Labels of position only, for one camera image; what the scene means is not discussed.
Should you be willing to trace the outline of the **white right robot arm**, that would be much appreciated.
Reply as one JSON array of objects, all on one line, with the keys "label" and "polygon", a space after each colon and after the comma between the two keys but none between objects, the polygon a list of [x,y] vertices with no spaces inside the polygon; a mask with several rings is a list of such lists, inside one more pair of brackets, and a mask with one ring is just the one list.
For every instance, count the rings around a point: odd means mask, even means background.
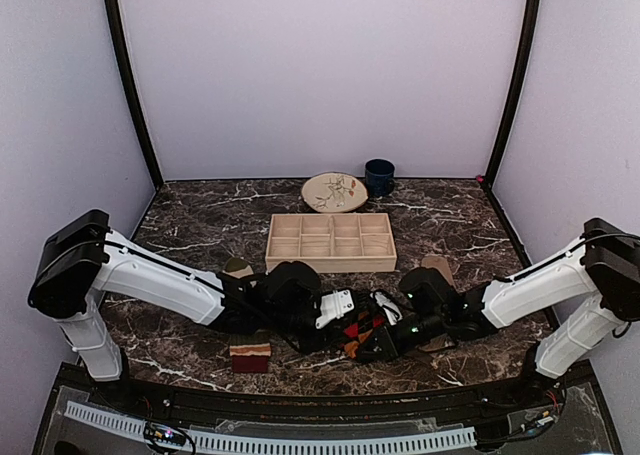
[{"label": "white right robot arm", "polygon": [[402,318],[384,295],[380,315],[362,340],[350,345],[361,363],[393,360],[446,334],[473,341],[497,333],[533,312],[574,297],[582,303],[551,335],[528,353],[523,377],[510,388],[521,409],[534,407],[549,391],[549,380],[599,344],[608,333],[639,319],[639,238],[600,218],[563,250],[516,274],[457,291],[440,270],[408,272],[399,290],[412,312]]}]

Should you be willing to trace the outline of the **black argyle sock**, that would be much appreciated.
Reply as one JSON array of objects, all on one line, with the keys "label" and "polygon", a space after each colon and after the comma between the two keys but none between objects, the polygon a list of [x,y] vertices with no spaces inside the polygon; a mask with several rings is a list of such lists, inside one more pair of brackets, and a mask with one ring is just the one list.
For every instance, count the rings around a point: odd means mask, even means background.
[{"label": "black argyle sock", "polygon": [[364,302],[355,322],[343,330],[340,347],[358,363],[389,360],[393,350],[388,328],[397,321],[399,311],[383,290],[371,292]]}]

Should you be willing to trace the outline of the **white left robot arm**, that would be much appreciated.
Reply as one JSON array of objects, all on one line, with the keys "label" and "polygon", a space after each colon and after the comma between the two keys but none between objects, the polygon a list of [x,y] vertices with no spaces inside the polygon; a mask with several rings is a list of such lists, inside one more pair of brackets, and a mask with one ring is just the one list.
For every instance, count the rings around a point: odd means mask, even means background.
[{"label": "white left robot arm", "polygon": [[109,225],[94,209],[50,236],[27,303],[56,321],[101,392],[120,411],[141,402],[126,377],[128,363],[102,319],[96,299],[110,292],[175,312],[230,335],[270,330],[307,354],[322,349],[355,309],[348,290],[324,294],[302,262],[240,278],[201,271],[152,253]]}]

